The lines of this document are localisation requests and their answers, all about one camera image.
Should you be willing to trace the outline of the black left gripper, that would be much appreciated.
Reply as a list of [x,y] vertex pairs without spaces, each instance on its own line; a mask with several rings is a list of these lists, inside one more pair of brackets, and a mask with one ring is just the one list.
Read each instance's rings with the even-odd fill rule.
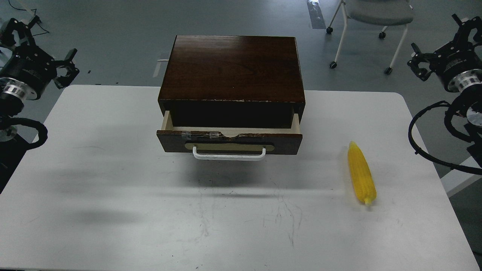
[[[80,72],[73,63],[78,52],[76,48],[71,49],[63,60],[54,60],[36,45],[31,28],[40,20],[39,17],[33,17],[25,24],[11,18],[2,25],[0,32],[1,47],[16,47],[14,32],[18,34],[21,45],[13,51],[12,57],[1,70],[1,87],[20,82],[27,89],[27,100],[40,99],[52,80],[58,89],[70,86]],[[56,68],[65,69],[66,74],[57,76]]]

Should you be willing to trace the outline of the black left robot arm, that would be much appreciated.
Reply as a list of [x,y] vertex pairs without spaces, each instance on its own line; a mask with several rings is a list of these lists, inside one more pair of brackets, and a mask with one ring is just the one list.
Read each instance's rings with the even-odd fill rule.
[[12,18],[1,27],[1,47],[12,53],[0,72],[1,189],[26,152],[39,148],[48,138],[41,122],[18,116],[24,102],[39,100],[50,82],[58,89],[69,86],[79,74],[73,63],[76,49],[63,60],[55,60],[35,43],[31,28],[38,22],[37,15],[27,24]]

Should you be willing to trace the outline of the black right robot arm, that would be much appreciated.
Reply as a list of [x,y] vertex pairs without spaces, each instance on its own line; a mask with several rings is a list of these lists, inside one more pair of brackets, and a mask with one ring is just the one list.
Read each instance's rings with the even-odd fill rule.
[[[408,128],[409,143],[425,159],[450,168],[474,175],[481,175],[481,105],[482,105],[482,64],[475,52],[481,45],[482,21],[480,17],[461,20],[452,15],[458,24],[453,40],[432,53],[422,53],[412,43],[413,55],[407,62],[412,72],[423,82],[436,74],[445,91],[456,93],[452,101],[439,101],[420,110],[411,120]],[[440,160],[425,152],[414,140],[412,130],[419,118],[434,108],[445,107],[444,126],[459,140],[470,143],[468,153],[477,167],[453,164]]]

